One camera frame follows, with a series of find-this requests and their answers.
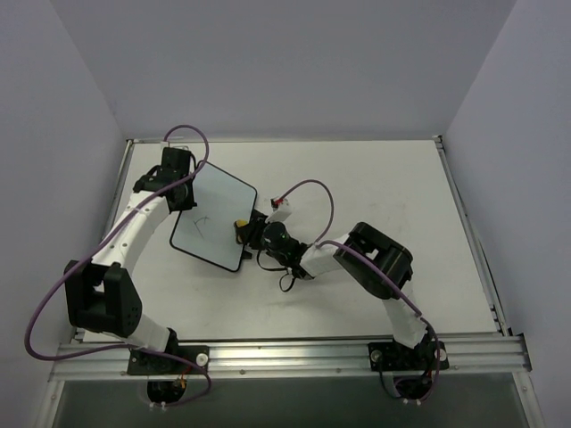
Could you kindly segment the yellow bone shaped eraser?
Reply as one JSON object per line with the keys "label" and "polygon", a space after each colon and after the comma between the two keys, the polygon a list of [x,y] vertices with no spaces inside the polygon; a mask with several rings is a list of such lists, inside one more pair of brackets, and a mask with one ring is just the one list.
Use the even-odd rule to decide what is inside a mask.
{"label": "yellow bone shaped eraser", "polygon": [[239,244],[247,243],[248,231],[249,231],[248,225],[249,222],[247,220],[238,219],[235,221],[234,229],[235,229],[235,237],[237,243]]}

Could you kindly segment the black framed small whiteboard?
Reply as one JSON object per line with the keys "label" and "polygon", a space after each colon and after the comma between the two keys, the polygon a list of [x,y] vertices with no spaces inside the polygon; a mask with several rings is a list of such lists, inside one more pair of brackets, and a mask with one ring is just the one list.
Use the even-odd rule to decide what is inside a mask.
{"label": "black framed small whiteboard", "polygon": [[196,206],[179,213],[170,246],[229,272],[238,271],[244,246],[236,241],[234,223],[251,217],[257,190],[206,162],[193,191]]}

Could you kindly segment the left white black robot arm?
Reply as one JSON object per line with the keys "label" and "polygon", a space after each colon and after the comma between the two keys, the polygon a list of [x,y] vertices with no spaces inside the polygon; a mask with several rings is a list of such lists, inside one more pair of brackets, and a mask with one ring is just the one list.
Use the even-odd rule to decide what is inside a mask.
{"label": "left white black robot arm", "polygon": [[196,206],[189,176],[195,165],[187,149],[163,148],[161,163],[135,182],[103,247],[86,263],[71,261],[65,269],[70,323],[149,350],[148,364],[160,374],[178,367],[178,339],[172,329],[144,314],[132,273],[157,227],[171,213]]}

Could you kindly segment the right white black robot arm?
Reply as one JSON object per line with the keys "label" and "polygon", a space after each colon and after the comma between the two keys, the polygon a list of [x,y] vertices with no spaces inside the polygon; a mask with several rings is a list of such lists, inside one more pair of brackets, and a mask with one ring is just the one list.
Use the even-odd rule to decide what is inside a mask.
{"label": "right white black robot arm", "polygon": [[396,357],[405,367],[419,366],[428,357],[423,341],[430,327],[414,300],[411,252],[373,226],[359,222],[336,240],[308,244],[293,238],[282,222],[269,222],[257,212],[234,223],[236,241],[278,263],[295,283],[344,270],[385,307],[397,344]]}

